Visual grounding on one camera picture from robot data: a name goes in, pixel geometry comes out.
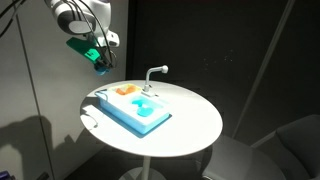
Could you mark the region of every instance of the toy sink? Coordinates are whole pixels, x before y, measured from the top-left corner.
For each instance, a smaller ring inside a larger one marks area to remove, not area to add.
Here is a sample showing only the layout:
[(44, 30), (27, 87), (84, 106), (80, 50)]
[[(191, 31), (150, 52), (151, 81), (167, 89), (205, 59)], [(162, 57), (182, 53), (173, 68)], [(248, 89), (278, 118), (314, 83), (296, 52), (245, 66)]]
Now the toy sink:
[(169, 118), (166, 103), (157, 96), (141, 94), (140, 87), (124, 84), (97, 91), (100, 106), (141, 134), (146, 134)]

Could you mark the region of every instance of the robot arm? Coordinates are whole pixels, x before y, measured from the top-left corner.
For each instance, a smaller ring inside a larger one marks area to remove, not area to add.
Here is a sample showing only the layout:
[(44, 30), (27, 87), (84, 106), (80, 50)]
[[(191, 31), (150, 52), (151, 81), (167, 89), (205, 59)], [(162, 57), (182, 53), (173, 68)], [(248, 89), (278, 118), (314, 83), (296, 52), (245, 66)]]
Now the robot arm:
[(109, 0), (45, 0), (45, 3), (64, 32), (84, 35), (84, 41), (71, 38), (67, 42), (70, 47), (88, 58), (100, 74), (114, 67), (110, 46), (118, 47), (120, 41), (118, 35), (109, 30)]

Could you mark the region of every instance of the dark background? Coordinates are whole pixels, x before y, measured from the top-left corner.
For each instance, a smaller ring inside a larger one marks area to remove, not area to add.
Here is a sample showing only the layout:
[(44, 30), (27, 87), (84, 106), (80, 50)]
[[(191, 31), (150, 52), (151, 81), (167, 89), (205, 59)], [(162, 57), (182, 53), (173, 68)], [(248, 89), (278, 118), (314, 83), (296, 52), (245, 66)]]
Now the dark background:
[[(132, 0), (127, 79), (191, 89), (222, 115), (232, 136), (287, 1)], [(236, 139), (252, 144), (288, 122), (320, 113), (320, 1), (297, 0)]]

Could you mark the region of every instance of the white wall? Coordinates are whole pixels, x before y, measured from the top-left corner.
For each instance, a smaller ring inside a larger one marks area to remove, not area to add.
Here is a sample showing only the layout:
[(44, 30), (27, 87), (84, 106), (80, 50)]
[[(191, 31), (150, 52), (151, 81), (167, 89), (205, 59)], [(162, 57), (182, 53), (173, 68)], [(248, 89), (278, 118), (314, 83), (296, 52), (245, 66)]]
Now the white wall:
[[(9, 2), (1, 1), (0, 10)], [(64, 179), (102, 147), (84, 130), (79, 107), (91, 90), (125, 78), (128, 0), (113, 0), (111, 6), (110, 29), (118, 33), (121, 44), (112, 49), (118, 67), (104, 76), (97, 76), (90, 62), (65, 44), (71, 36), (58, 28), (44, 1), (28, 0), (21, 7), (19, 18), (26, 57), (16, 20), (0, 39), (0, 171), (10, 170), (19, 180), (51, 172), (40, 119), (57, 180)], [(5, 23), (1, 20), (0, 30)], [(30, 63), (36, 96), (26, 62)], [(12, 145), (16, 141), (22, 149)]]

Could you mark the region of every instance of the gray floor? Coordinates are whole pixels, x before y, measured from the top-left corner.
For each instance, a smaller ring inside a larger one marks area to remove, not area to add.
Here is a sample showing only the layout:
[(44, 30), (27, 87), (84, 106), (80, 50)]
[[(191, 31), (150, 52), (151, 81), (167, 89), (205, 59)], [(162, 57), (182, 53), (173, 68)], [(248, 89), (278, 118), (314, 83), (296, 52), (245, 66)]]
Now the gray floor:
[[(143, 158), (105, 146), (66, 180), (117, 180), (130, 169), (141, 167)], [(195, 161), (191, 156), (152, 158), (151, 168), (167, 180), (200, 180)]]

